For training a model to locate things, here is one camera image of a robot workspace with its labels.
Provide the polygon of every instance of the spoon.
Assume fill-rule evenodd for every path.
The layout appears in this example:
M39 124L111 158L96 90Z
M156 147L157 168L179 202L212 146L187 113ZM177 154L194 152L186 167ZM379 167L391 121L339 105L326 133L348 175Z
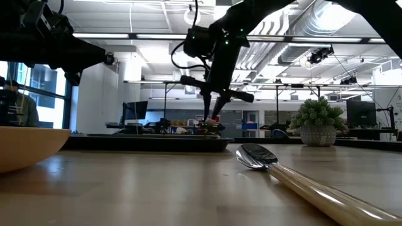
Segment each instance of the spoon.
M348 195L321 185L305 175L279 164L278 158L257 144L244 144L236 151L237 160L272 176L341 225L402 225L402 218Z

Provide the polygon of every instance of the ceiling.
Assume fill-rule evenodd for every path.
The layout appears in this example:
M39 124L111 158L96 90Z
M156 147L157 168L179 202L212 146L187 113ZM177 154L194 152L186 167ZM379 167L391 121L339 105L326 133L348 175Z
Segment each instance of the ceiling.
M305 8L311 0L299 0L298 6L289 9L289 21L292 22ZM199 26L208 27L214 22L215 1L204 1L201 4L201 19ZM54 11L59 8L58 1L49 1L49 6ZM187 33L190 25L184 20L185 11L188 9L186 4L177 5L165 3L149 4L107 4L93 1L73 1L65 0L63 14L67 15L76 32L98 32L98 33ZM191 21L193 13L189 13L188 19ZM360 15L355 16L350 23L334 33L335 36L370 36L377 37L378 34L371 28L368 22ZM143 67L145 79L157 79L158 75L172 75L177 70L170 62L170 50L177 44L171 41L127 41L127 40L93 40L96 45L114 46L123 45L137 47L147 64ZM387 61L387 57L395 57L396 54L387 45L334 45L334 51L346 70L355 70L360 82L370 82L370 69L377 67L378 64ZM258 60L258 65L271 54L267 51ZM121 53L119 58L124 60L130 53ZM184 61L192 64L194 60L186 58ZM312 70L306 69L295 62L294 67L289 67L281 72L277 77L282 82L299 83L310 82L313 78L315 83L329 83L331 78L342 75L345 69L339 65L335 58L326 59L323 64L318 65ZM202 79L202 72L193 71L194 77Z

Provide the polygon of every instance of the wooden handle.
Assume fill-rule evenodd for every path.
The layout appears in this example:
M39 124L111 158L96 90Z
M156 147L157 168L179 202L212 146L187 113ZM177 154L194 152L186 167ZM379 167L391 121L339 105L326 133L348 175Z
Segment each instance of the wooden handle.
M272 165L271 174L341 225L402 225L400 217L281 164Z

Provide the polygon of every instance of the table surface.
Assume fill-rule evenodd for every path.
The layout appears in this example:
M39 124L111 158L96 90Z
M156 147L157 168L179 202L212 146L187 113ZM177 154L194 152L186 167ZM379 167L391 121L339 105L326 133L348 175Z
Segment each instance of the table surface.
M282 164L402 216L402 154L265 145ZM336 225L233 155L62 151L0 175L2 225Z

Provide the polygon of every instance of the computer monitor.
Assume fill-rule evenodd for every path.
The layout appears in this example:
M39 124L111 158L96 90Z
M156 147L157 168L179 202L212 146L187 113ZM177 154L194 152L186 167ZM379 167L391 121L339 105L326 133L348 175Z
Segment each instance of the computer monitor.
M148 107L148 101L126 103L126 106L127 107L124 119L127 120L145 119L146 109Z
M372 102L346 102L347 121L351 126L374 126L377 124L376 104Z

